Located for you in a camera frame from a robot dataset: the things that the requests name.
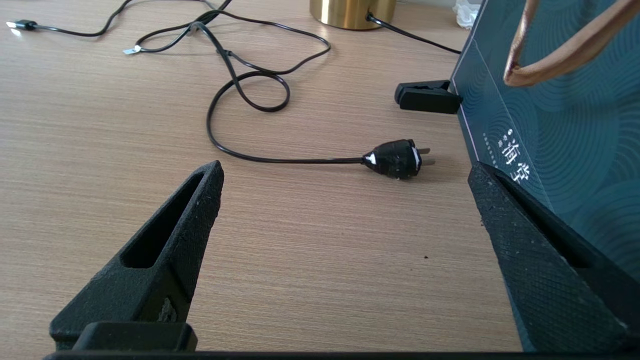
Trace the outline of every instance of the wood grain surface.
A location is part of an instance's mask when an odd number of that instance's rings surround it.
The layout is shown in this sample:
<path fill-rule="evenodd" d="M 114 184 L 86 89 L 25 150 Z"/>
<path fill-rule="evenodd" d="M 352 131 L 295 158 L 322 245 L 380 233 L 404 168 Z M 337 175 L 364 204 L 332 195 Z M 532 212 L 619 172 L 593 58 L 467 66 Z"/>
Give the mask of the wood grain surface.
<path fill-rule="evenodd" d="M 3 0 L 0 19 L 96 31 L 119 4 Z M 215 149 L 204 117 L 229 75 L 211 43 L 198 35 L 163 54 L 122 54 L 148 32 L 193 20 L 205 11 L 196 1 L 140 1 L 98 39 L 0 29 L 3 358 L 52 352 L 51 319 L 213 160 L 226 177 L 189 316 L 198 349 L 519 350 L 457 118 L 403 111 L 393 99 L 400 82 L 448 78 L 456 55 L 384 29 L 326 27 L 305 0 L 235 0 L 228 10 L 317 33 L 334 48 L 285 77 L 283 111 L 224 96 L 214 131 L 225 145 L 353 157 L 413 138 L 436 165 L 396 181 L 361 165 L 259 164 Z M 422 4 L 398 4 L 394 24 L 458 49 L 468 35 L 449 9 Z M 322 48 L 230 19 L 211 29 L 271 69 Z M 260 104 L 284 95 L 268 79 L 244 85 Z"/>

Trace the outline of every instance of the brass lamp base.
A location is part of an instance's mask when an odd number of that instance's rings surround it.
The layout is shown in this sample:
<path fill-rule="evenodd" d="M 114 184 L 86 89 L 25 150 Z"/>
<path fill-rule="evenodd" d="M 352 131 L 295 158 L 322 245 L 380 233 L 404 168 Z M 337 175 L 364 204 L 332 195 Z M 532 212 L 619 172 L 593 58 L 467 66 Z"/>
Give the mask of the brass lamp base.
<path fill-rule="evenodd" d="M 396 0 L 310 0 L 309 11 L 323 24 L 349 30 L 368 30 L 380 26 L 367 21 L 372 12 L 378 19 L 390 22 Z"/>

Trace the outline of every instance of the white tissue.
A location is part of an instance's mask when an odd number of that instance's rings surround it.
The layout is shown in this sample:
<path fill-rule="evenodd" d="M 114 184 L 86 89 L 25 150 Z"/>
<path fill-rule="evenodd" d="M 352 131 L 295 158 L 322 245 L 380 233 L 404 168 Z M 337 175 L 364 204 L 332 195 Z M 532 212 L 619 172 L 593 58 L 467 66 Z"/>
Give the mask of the white tissue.
<path fill-rule="evenodd" d="M 461 28 L 471 29 L 480 10 L 480 4 L 470 4 L 468 0 L 456 0 L 453 12 L 456 13 L 456 21 Z"/>

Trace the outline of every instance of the black cord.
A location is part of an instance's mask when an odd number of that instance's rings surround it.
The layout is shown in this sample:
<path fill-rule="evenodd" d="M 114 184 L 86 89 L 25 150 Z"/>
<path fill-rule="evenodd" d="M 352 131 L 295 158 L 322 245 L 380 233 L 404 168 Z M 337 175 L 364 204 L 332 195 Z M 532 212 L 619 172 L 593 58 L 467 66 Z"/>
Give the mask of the black cord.
<path fill-rule="evenodd" d="M 384 22 L 384 21 L 378 19 L 372 13 L 368 13 L 367 14 L 367 21 L 375 22 L 376 24 L 382 26 L 383 28 L 387 28 L 387 29 L 389 29 L 391 31 L 395 31 L 396 33 L 399 33 L 400 35 L 404 35 L 406 37 L 410 37 L 412 39 L 415 39 L 415 40 L 418 40 L 418 41 L 421 41 L 421 42 L 425 42 L 427 44 L 431 44 L 431 45 L 439 47 L 439 48 L 441 48 L 443 50 L 450 51 L 450 52 L 452 52 L 454 54 L 460 54 L 459 50 L 451 49 L 450 47 L 446 47 L 444 45 L 440 45 L 437 42 L 433 42 L 431 40 L 427 40 L 425 38 L 421 38 L 418 35 L 414 35 L 412 33 L 409 33 L 407 31 L 405 31 L 405 30 L 402 30 L 401 28 L 397 28 L 397 27 L 389 24 L 388 22 Z"/>
<path fill-rule="evenodd" d="M 109 29 L 111 23 L 113 22 L 113 19 L 118 14 L 120 14 L 131 1 L 133 1 L 133 0 L 125 0 L 122 3 L 122 5 L 120 5 L 120 7 L 115 12 L 113 12 L 111 14 L 111 16 L 109 16 L 109 19 L 107 20 L 107 23 L 104 25 L 104 27 L 100 31 L 98 31 L 96 33 L 79 33 L 79 32 L 76 32 L 76 31 L 69 31 L 69 30 L 60 29 L 60 28 L 54 28 L 52 26 L 41 26 L 41 25 L 38 25 L 38 24 L 35 24 L 35 23 L 33 23 L 32 28 L 33 29 L 40 29 L 40 30 L 57 31 L 59 33 L 65 33 L 65 34 L 75 35 L 75 36 L 80 36 L 80 37 L 99 37 L 99 36 L 105 34 L 105 32 Z M 206 3 L 210 8 L 213 8 L 212 4 L 209 3 L 207 0 L 196 0 L 196 1 L 202 1 L 202 2 Z M 251 105 L 251 107 L 253 107 L 253 108 L 257 109 L 257 110 L 265 111 L 265 112 L 275 112 L 275 111 L 282 110 L 289 103 L 289 99 L 291 98 L 291 89 L 289 88 L 289 85 L 287 84 L 285 79 L 280 77 L 280 75 L 290 74 L 290 73 L 294 72 L 295 70 L 300 68 L 302 65 L 304 65 L 306 62 L 326 54 L 331 49 L 331 44 L 326 39 L 324 39 L 324 38 L 322 38 L 322 37 L 320 37 L 320 36 L 318 36 L 316 34 L 309 33 L 307 31 L 303 31 L 303 30 L 299 30 L 299 29 L 290 28 L 289 26 L 278 24 L 276 22 L 249 19 L 249 18 L 246 18 L 246 17 L 241 17 L 241 16 L 237 16 L 237 15 L 233 15 L 231 13 L 225 12 L 224 9 L 229 5 L 229 3 L 231 3 L 231 1 L 232 0 L 225 0 L 225 2 L 222 3 L 218 9 L 210 10 L 208 12 L 203 13 L 197 19 L 195 19 L 193 22 L 189 22 L 187 24 L 182 24 L 182 25 L 178 25 L 178 26 L 173 26 L 173 27 L 170 27 L 170 28 L 160 29 L 160 30 L 153 31 L 153 32 L 145 35 L 145 36 L 141 37 L 140 39 L 138 39 L 138 41 L 135 44 L 135 48 L 131 49 L 130 51 L 127 51 L 127 53 L 160 53 L 162 51 L 169 50 L 173 46 L 178 44 L 189 32 L 195 32 L 196 30 L 199 29 L 213 43 L 213 45 L 216 48 L 217 53 L 220 54 L 220 56 L 222 57 L 223 61 L 225 62 L 225 65 L 227 66 L 227 70 L 229 71 L 229 74 L 231 75 L 231 80 L 227 84 L 225 84 L 222 88 L 220 88 L 220 90 L 218 90 L 218 93 L 214 96 L 213 100 L 211 101 L 211 105 L 209 106 L 209 111 L 207 112 L 207 119 L 206 119 L 207 134 L 209 136 L 210 141 L 219 150 L 221 150 L 223 152 L 226 152 L 227 154 L 229 154 L 231 156 L 235 156 L 237 158 L 241 158 L 241 159 L 249 160 L 249 161 L 261 162 L 261 163 L 292 163 L 292 164 L 363 163 L 363 158 L 362 157 L 358 157 L 358 158 L 337 158 L 337 159 L 332 159 L 332 158 L 330 158 L 330 159 L 274 159 L 274 158 L 261 158 L 261 157 L 258 157 L 258 156 L 251 156 L 251 155 L 242 154 L 242 153 L 237 152 L 237 151 L 233 151 L 233 150 L 229 149 L 228 147 L 222 145 L 219 141 L 217 141 L 217 139 L 215 138 L 215 136 L 213 134 L 212 126 L 211 126 L 211 124 L 213 122 L 213 111 L 215 110 L 215 107 L 216 107 L 218 101 L 220 100 L 220 97 L 227 90 L 229 90 L 230 88 L 232 88 L 234 86 L 236 88 L 236 90 L 238 91 L 238 93 L 240 94 L 240 96 L 244 99 L 244 101 L 247 104 Z M 236 55 L 232 51 L 224 49 L 224 47 L 222 46 L 222 44 L 220 44 L 218 39 L 213 35 L 213 33 L 211 33 L 209 28 L 207 28 L 207 24 L 210 23 L 213 19 L 215 19 L 218 15 L 226 15 L 226 16 L 231 17 L 231 18 L 236 19 L 236 20 L 252 22 L 252 23 L 256 23 L 256 24 L 276 26 L 278 28 L 281 28 L 281 29 L 284 29 L 284 30 L 287 30 L 287 31 L 292 31 L 294 33 L 306 35 L 306 36 L 312 37 L 312 38 L 317 39 L 320 42 L 322 42 L 326 46 L 326 49 L 323 50 L 323 51 L 320 51 L 320 52 L 318 52 L 318 53 L 316 53 L 316 54 L 314 54 L 312 56 L 309 56 L 308 58 L 303 59 L 302 61 L 300 61 L 298 64 L 296 64 L 291 69 L 281 70 L 281 71 L 265 69 L 263 67 L 254 65 L 254 64 L 242 59 L 240 56 Z M 176 31 L 176 30 L 180 30 L 180 29 L 183 29 L 183 31 L 180 34 L 178 34 L 172 41 L 170 41 L 168 44 L 166 44 L 166 45 L 164 45 L 162 47 L 159 47 L 157 49 L 149 49 L 149 48 L 145 48 L 145 47 L 142 46 L 144 41 L 148 40 L 149 38 L 152 38 L 152 37 L 154 37 L 154 36 L 156 36 L 158 34 L 161 34 L 161 33 L 167 33 L 167 32 L 170 32 L 170 31 Z M 247 67 L 250 67 L 250 68 L 254 69 L 255 71 L 247 72 L 245 74 L 241 74 L 240 76 L 238 76 L 236 74 L 236 71 L 235 71 L 233 65 L 231 64 L 230 58 L 236 59 L 237 61 L 239 61 L 243 65 L 245 65 Z M 258 105 L 256 103 L 254 103 L 253 101 L 251 101 L 251 99 L 249 99 L 247 97 L 247 95 L 244 93 L 244 91 L 242 89 L 242 86 L 240 85 L 240 81 L 242 81 L 244 79 L 252 78 L 252 77 L 255 77 L 255 76 L 262 76 L 262 77 L 265 77 L 265 78 L 274 79 L 275 81 L 279 82 L 282 85 L 282 87 L 284 87 L 284 89 L 286 91 L 285 99 L 279 105 L 270 106 L 270 107 L 261 106 L 261 105 Z"/>

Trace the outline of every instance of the brown rope handle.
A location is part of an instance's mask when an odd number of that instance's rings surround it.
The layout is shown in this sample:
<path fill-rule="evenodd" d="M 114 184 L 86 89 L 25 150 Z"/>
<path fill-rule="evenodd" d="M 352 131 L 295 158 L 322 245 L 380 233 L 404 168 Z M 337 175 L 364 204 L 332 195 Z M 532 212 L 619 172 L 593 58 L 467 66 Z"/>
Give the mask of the brown rope handle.
<path fill-rule="evenodd" d="M 527 0 L 525 3 L 504 69 L 504 83 L 509 86 L 533 86 L 588 63 L 640 12 L 640 0 L 617 0 L 553 53 L 521 67 L 518 61 L 524 39 L 539 3 L 540 0 Z"/>

